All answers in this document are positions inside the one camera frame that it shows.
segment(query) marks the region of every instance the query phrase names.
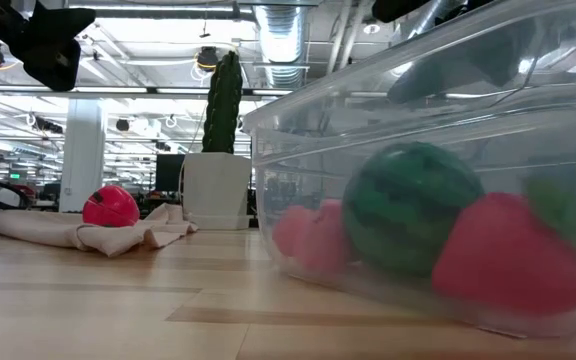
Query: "red ball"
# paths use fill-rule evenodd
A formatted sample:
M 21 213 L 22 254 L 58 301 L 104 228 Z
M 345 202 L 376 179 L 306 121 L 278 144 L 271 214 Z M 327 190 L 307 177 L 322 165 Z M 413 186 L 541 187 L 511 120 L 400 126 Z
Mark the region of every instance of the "red ball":
M 108 185 L 88 198 L 83 215 L 86 224 L 133 226 L 139 220 L 139 207 L 128 191 L 116 185 Z

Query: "ceiling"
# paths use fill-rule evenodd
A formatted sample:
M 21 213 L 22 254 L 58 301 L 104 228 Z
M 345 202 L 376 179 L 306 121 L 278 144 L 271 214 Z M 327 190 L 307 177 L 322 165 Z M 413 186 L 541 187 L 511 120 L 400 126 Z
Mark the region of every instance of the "ceiling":
M 50 1 L 44 2 L 49 7 L 55 6 Z M 200 125 L 205 118 L 205 95 L 193 94 L 192 91 L 189 95 L 187 92 L 188 89 L 209 86 L 210 74 L 198 70 L 195 61 L 196 54 L 203 46 L 215 46 L 219 56 L 236 50 L 245 74 L 244 88 L 270 88 L 266 71 L 270 62 L 260 45 L 259 24 L 250 21 L 253 17 L 249 11 L 250 4 L 317 5 L 300 8 L 307 12 L 304 53 L 299 61 L 292 64 L 305 70 L 303 83 L 307 84 L 326 76 L 336 32 L 345 31 L 346 38 L 350 33 L 357 7 L 354 4 L 348 26 L 338 29 L 342 2 L 239 1 L 244 19 L 205 20 L 206 14 L 208 18 L 214 16 L 205 9 L 211 7 L 210 11 L 213 11 L 220 6 L 223 9 L 219 11 L 228 12 L 232 10 L 232 2 L 208 2 L 210 4 L 206 7 L 206 1 L 199 6 L 189 1 L 103 1 L 112 11 L 106 9 L 101 13 L 109 17 L 98 18 L 77 38 L 82 47 L 77 87 L 81 91 L 90 91 L 90 87 L 95 87 L 94 93 L 87 96 L 101 99 L 109 116 L 106 182 L 147 187 L 149 173 L 154 171 L 155 165 L 152 155 L 161 152 L 155 147 L 156 141 L 171 146 L 172 153 L 201 151 L 199 144 L 203 128 Z M 17 3 L 22 11 L 32 9 L 32 1 L 19 0 Z M 70 0 L 69 3 L 71 7 L 85 5 L 84 1 Z M 101 1 L 88 3 L 102 4 Z M 172 10 L 175 11 L 168 11 L 169 6 L 183 7 L 179 8 L 183 11 L 174 8 Z M 369 13 L 367 11 L 362 16 L 362 24 L 350 53 L 353 62 L 388 48 L 393 37 L 392 26 L 385 24 L 377 24 L 379 31 L 376 33 L 365 33 L 364 27 L 373 23 Z M 187 18 L 179 18 L 180 14 L 185 14 Z M 280 42 L 276 46 L 271 43 L 272 46 L 278 50 L 282 48 Z M 28 179 L 35 185 L 56 181 L 61 174 L 64 137 L 33 129 L 30 124 L 34 120 L 29 114 L 53 122 L 65 131 L 69 98 L 81 97 L 82 93 L 34 91 L 41 84 L 25 74 L 22 65 L 9 54 L 5 45 L 2 50 L 5 63 L 0 69 L 0 179 L 8 177 L 6 169 L 8 172 L 11 172 L 10 169 L 21 169 L 29 172 Z M 14 91 L 10 91 L 11 86 L 14 86 Z M 150 96 L 145 87 L 185 90 L 183 94 Z M 261 93 L 248 95 L 241 103 L 241 115 L 276 99 Z M 130 131 L 117 130 L 116 122 L 119 119 L 131 123 Z M 250 138 L 246 134 L 237 133 L 235 152 L 237 155 L 250 155 Z

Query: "desk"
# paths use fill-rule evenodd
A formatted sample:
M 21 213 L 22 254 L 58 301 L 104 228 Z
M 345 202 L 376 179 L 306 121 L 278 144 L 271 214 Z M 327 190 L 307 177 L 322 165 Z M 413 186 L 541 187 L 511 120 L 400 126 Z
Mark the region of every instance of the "desk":
M 278 274 L 256 231 L 115 259 L 0 238 L 0 359 L 576 360 Z

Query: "white planter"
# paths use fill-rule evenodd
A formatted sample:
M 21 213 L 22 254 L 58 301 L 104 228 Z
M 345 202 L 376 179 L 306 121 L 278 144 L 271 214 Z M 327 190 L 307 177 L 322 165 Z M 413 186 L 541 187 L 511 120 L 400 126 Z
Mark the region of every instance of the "white planter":
M 184 208 L 203 230 L 248 228 L 246 205 L 252 162 L 226 153 L 188 154 Z

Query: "ventilation duct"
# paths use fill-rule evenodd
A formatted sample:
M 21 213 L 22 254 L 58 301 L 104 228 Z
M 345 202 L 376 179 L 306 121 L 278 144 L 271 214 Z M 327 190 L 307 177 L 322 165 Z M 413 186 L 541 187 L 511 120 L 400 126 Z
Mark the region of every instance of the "ventilation duct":
M 298 6 L 255 6 L 259 43 L 264 61 L 282 65 L 300 62 L 304 52 L 307 8 Z M 266 67 L 268 85 L 295 89 L 304 84 L 304 69 Z

